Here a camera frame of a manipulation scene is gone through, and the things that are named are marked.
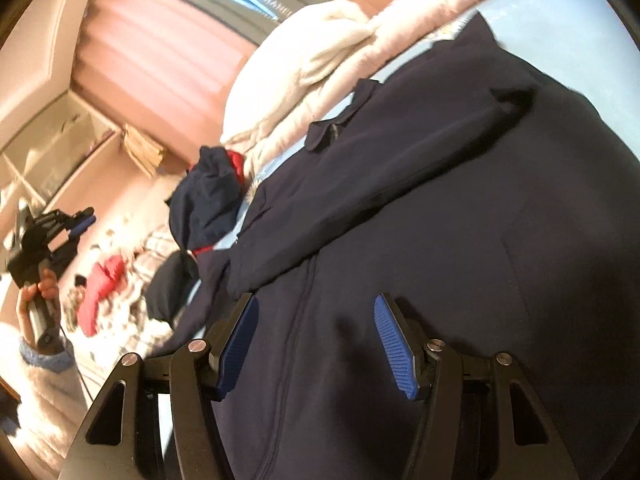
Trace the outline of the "person's left hand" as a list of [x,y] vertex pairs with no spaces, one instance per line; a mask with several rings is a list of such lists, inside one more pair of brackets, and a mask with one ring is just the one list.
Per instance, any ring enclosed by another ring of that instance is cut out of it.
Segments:
[[38,283],[26,283],[18,295],[16,314],[26,344],[53,356],[63,350],[58,280],[51,269],[41,268]]

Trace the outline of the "fuzzy white sleeve forearm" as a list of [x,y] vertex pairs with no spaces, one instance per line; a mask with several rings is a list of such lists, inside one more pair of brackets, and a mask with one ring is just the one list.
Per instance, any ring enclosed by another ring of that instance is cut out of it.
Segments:
[[88,411],[72,342],[44,356],[3,323],[1,377],[21,397],[10,442],[29,467],[56,476]]

